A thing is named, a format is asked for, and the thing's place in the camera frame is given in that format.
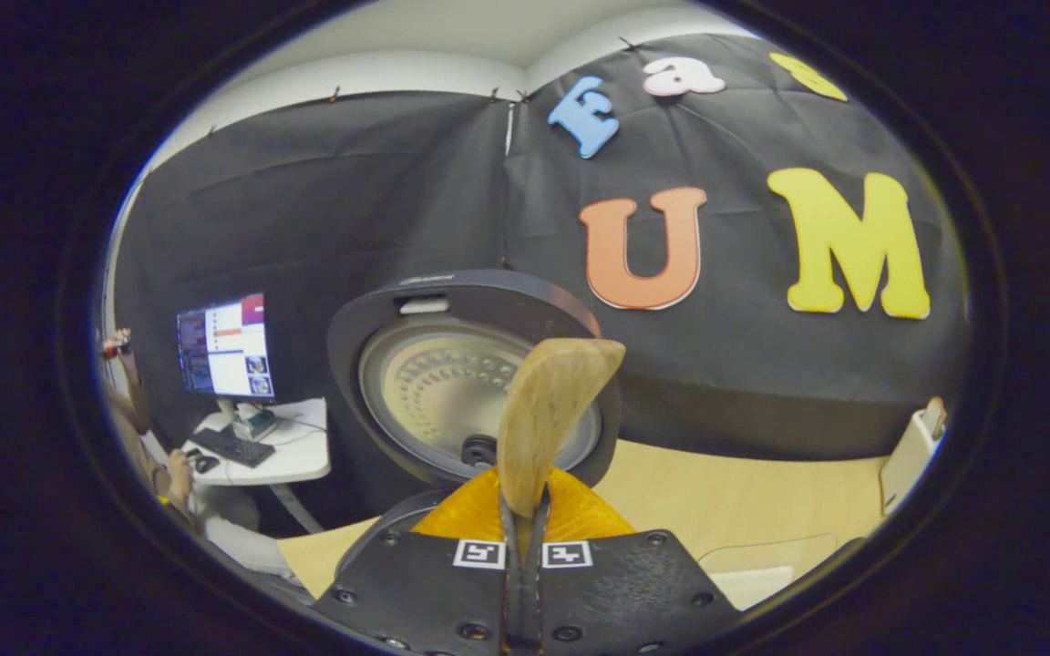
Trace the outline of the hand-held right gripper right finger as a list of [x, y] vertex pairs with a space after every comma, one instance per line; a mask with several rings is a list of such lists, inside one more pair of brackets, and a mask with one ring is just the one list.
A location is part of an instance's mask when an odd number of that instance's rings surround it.
[[578, 478], [550, 472], [525, 560], [529, 655], [675, 655], [742, 619], [667, 530], [633, 530]]

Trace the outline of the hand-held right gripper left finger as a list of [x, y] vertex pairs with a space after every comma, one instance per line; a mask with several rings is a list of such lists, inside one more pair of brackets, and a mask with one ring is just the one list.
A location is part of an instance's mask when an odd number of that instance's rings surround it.
[[356, 548], [317, 613], [392, 649], [425, 655], [526, 651], [526, 524], [488, 470], [404, 531]]

